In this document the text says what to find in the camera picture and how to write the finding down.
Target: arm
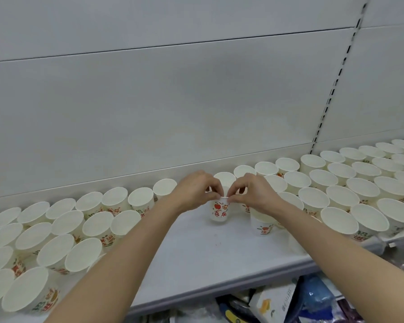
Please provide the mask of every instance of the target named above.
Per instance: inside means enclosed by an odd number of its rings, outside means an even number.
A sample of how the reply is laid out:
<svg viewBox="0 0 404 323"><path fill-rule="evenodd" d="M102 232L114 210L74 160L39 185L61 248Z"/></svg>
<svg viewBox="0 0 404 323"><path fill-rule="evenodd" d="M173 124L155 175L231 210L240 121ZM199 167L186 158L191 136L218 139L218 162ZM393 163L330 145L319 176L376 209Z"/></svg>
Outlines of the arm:
<svg viewBox="0 0 404 323"><path fill-rule="evenodd" d="M245 195L234 195L248 187ZM404 322L404 272L281 199L266 179L246 174L228 192L274 217L304 247L367 322Z"/></svg>
<svg viewBox="0 0 404 323"><path fill-rule="evenodd" d="M205 192L208 187L213 192ZM198 171L185 177L76 284L45 323L122 322L177 217L221 195L221 183L212 175Z"/></svg>

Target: white metal back panel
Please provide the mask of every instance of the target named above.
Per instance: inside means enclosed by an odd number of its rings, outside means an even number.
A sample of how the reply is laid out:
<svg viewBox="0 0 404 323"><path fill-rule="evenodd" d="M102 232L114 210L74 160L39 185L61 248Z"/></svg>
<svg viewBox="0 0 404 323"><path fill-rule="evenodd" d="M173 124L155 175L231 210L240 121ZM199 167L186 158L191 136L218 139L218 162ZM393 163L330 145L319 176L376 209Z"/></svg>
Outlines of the white metal back panel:
<svg viewBox="0 0 404 323"><path fill-rule="evenodd" d="M404 24L404 0L371 0L362 27Z"/></svg>
<svg viewBox="0 0 404 323"><path fill-rule="evenodd" d="M0 196L311 142L350 35L0 62Z"/></svg>
<svg viewBox="0 0 404 323"><path fill-rule="evenodd" d="M0 0L0 60L351 27L365 0Z"/></svg>
<svg viewBox="0 0 404 323"><path fill-rule="evenodd" d="M318 142L404 128L404 25L361 29Z"/></svg>

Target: hand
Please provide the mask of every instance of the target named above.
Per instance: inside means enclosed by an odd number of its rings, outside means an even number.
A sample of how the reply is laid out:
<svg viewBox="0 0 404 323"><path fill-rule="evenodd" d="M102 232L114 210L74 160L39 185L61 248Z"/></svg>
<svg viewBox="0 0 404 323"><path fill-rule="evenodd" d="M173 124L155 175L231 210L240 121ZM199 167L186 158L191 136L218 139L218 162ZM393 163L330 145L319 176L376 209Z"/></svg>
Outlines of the hand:
<svg viewBox="0 0 404 323"><path fill-rule="evenodd" d="M212 192L205 192L211 187ZM184 177L167 198L176 206L179 213L194 210L207 201L220 199L223 187L212 174L199 170Z"/></svg>
<svg viewBox="0 0 404 323"><path fill-rule="evenodd" d="M268 181L261 176L255 176L246 173L245 176L238 178L230 187L227 193L229 203L242 203L254 208L256 211L274 216L287 206L283 200L270 186Z"/></svg>

